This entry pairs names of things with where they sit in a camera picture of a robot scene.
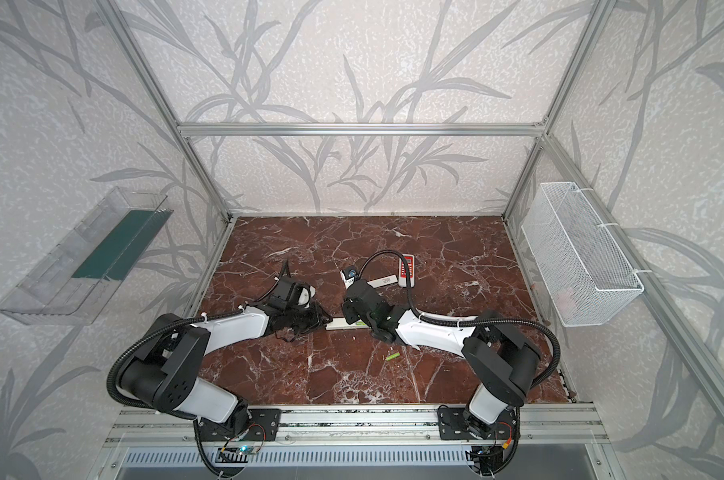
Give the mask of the white battery cover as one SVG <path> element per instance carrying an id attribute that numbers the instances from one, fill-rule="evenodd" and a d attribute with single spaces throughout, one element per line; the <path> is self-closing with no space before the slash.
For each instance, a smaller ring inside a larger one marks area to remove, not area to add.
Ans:
<path id="1" fill-rule="evenodd" d="M 396 275 L 389 275 L 386 277 L 369 280 L 368 283 L 373 288 L 381 288 L 381 287 L 390 286 L 390 285 L 397 285 L 399 283 L 399 281 L 398 281 L 398 277 Z"/>

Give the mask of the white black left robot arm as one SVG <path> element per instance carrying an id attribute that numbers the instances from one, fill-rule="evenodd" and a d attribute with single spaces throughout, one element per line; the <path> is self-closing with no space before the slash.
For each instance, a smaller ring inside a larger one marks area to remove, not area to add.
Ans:
<path id="1" fill-rule="evenodd" d="M 207 362 L 234 346 L 269 336 L 288 341 L 325 328 L 332 316 L 315 299 L 315 289 L 283 277 L 262 298 L 227 313 L 156 318 L 111 367 L 106 388 L 113 400 L 153 409 L 228 438 L 253 423 L 248 401 L 207 378 Z"/>

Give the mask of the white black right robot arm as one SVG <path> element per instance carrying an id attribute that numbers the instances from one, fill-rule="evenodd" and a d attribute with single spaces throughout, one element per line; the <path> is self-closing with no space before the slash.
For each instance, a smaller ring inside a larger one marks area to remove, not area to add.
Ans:
<path id="1" fill-rule="evenodd" d="M 455 426 L 476 438 L 500 434 L 513 440 L 517 410 L 559 361 L 559 345 L 553 343 L 551 362 L 539 369 L 541 350 L 518 329 L 533 327 L 532 321 L 502 318 L 492 310 L 464 319 L 417 315 L 407 306 L 389 304 L 362 279 L 348 286 L 342 311 L 348 324 L 364 323 L 382 342 L 429 347 L 466 360 L 480 385 Z"/>

